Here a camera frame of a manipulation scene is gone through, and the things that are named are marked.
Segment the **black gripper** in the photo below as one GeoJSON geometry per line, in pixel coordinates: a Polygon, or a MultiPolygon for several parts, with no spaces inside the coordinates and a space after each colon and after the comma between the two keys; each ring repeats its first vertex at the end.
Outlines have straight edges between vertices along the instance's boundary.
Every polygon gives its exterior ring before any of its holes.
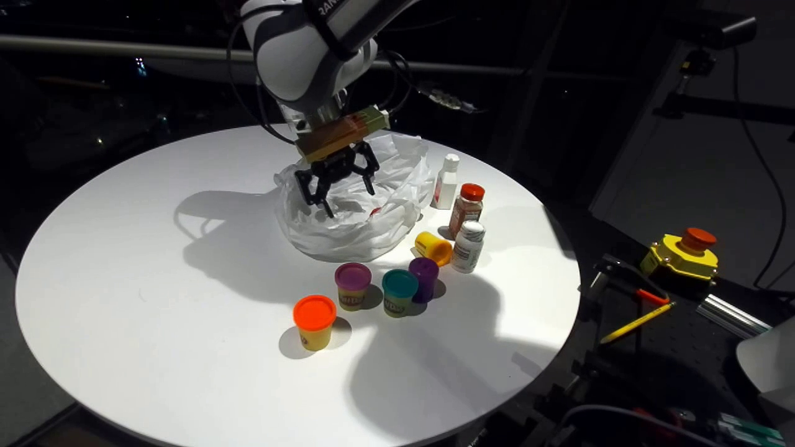
{"type": "Polygon", "coordinates": [[[320,205],[325,213],[331,213],[331,205],[325,202],[331,184],[351,173],[358,173],[362,175],[366,192],[376,195],[373,175],[378,169],[380,169],[380,162],[376,158],[371,144],[358,141],[353,147],[346,147],[331,153],[324,162],[314,162],[310,172],[296,172],[296,180],[308,205],[320,205]]]}

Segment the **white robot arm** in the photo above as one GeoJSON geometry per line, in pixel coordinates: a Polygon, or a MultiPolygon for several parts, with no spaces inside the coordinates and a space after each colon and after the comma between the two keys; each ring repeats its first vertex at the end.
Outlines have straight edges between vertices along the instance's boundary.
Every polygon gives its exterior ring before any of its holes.
{"type": "Polygon", "coordinates": [[[296,131],[303,166],[296,184],[308,205],[327,205],[334,184],[358,173],[373,194],[380,169],[367,136],[389,126],[371,103],[348,112],[346,86],[376,62],[376,36],[418,0],[244,0],[239,24],[257,80],[296,131]]]}

